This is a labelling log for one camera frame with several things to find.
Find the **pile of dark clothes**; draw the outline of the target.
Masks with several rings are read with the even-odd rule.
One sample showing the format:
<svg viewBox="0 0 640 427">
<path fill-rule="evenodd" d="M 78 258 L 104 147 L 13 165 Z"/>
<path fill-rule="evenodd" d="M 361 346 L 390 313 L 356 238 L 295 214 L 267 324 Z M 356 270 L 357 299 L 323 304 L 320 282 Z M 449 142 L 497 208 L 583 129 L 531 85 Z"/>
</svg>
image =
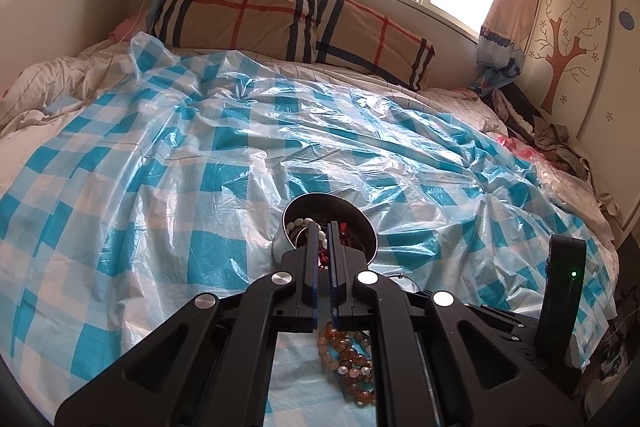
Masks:
<svg viewBox="0 0 640 427">
<path fill-rule="evenodd" d="M 564 124 L 552 124 L 514 83 L 491 91 L 480 99 L 506 125 L 509 138 L 519 139 L 544 156 L 554 168 L 590 184 L 599 207 L 609 216 L 618 217 L 620 207 L 613 196 L 597 184 L 585 147 Z"/>
</svg>

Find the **blue checkered plastic sheet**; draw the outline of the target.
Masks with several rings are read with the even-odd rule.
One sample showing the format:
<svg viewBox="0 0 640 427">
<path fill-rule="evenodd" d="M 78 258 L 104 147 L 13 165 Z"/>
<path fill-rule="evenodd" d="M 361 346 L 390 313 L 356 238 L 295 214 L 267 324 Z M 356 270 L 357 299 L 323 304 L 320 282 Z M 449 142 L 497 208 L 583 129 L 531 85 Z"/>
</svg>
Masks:
<svg viewBox="0 0 640 427">
<path fill-rule="evenodd" d="M 44 417 L 194 295 L 270 272 L 282 212 L 308 193 L 363 211 L 375 271 L 528 315 L 551 235 L 579 237 L 579 361 L 596 350 L 616 251 L 542 193 L 530 162 L 450 114 L 245 53 L 124 43 L 134 71 L 1 191 L 1 355 Z"/>
</svg>

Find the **plaid pillow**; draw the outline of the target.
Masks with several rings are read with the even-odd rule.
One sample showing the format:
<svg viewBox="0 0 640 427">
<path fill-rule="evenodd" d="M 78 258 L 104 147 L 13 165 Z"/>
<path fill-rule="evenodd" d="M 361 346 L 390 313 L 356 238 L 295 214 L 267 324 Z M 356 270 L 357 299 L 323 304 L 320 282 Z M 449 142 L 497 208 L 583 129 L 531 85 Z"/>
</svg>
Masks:
<svg viewBox="0 0 640 427">
<path fill-rule="evenodd" d="M 316 60 L 319 0 L 164 0 L 150 34 L 180 49 L 241 50 Z"/>
<path fill-rule="evenodd" d="M 427 38 L 354 0 L 294 0 L 287 61 L 349 68 L 418 91 L 434 56 Z"/>
</svg>

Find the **right pink curtain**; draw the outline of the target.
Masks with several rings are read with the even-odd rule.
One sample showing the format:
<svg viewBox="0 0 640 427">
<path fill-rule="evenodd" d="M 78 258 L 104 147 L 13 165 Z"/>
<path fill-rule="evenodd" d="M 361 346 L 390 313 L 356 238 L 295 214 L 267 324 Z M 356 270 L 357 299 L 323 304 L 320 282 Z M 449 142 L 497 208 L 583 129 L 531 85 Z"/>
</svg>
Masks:
<svg viewBox="0 0 640 427">
<path fill-rule="evenodd" d="M 520 77 L 538 0 L 494 0 L 480 28 L 476 64 L 482 70 L 473 83 L 481 96 Z"/>
</svg>

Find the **wardrobe with tree decal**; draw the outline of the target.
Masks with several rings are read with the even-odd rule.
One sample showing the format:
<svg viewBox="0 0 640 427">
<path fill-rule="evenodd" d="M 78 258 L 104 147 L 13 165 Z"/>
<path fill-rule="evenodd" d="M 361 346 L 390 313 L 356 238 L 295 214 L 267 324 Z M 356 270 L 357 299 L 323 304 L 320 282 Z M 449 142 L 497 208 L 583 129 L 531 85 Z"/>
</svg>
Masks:
<svg viewBox="0 0 640 427">
<path fill-rule="evenodd" d="M 620 231 L 639 219 L 639 0 L 539 0 L 518 85 L 562 124 Z"/>
</svg>

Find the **right plaid pillow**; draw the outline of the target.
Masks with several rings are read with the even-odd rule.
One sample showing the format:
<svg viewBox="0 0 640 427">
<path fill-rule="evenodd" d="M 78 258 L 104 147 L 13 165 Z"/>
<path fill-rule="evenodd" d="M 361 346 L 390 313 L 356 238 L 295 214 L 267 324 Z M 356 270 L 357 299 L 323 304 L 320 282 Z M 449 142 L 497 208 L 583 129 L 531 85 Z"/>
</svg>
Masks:
<svg viewBox="0 0 640 427">
<path fill-rule="evenodd" d="M 427 38 L 354 0 L 294 0 L 287 61 L 349 68 L 418 91 L 434 56 Z"/>
</svg>

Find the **silver round metal tin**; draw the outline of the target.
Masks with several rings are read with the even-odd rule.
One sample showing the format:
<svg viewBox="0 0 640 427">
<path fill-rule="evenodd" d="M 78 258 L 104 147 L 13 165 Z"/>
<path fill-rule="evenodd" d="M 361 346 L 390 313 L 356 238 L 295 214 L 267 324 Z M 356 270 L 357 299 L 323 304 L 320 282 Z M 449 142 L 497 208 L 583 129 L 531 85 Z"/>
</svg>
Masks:
<svg viewBox="0 0 640 427">
<path fill-rule="evenodd" d="M 272 259 L 280 265 L 288 251 L 302 248 L 317 229 L 318 265 L 329 264 L 330 228 L 337 225 L 337 239 L 347 248 L 364 254 L 368 265 L 378 251 L 378 236 L 366 215 L 354 204 L 336 195 L 310 193 L 295 197 L 282 212 L 279 228 L 271 246 Z"/>
</svg>

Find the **left plaid pillow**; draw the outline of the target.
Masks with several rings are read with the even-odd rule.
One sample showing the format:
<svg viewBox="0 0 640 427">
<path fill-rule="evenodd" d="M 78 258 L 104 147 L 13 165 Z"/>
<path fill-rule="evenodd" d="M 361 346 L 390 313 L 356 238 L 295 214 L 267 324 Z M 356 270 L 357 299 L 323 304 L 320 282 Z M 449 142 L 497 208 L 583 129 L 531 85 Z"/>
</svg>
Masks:
<svg viewBox="0 0 640 427">
<path fill-rule="evenodd" d="M 180 49 L 241 50 L 316 60 L 319 0 L 164 0 L 150 34 Z"/>
</svg>

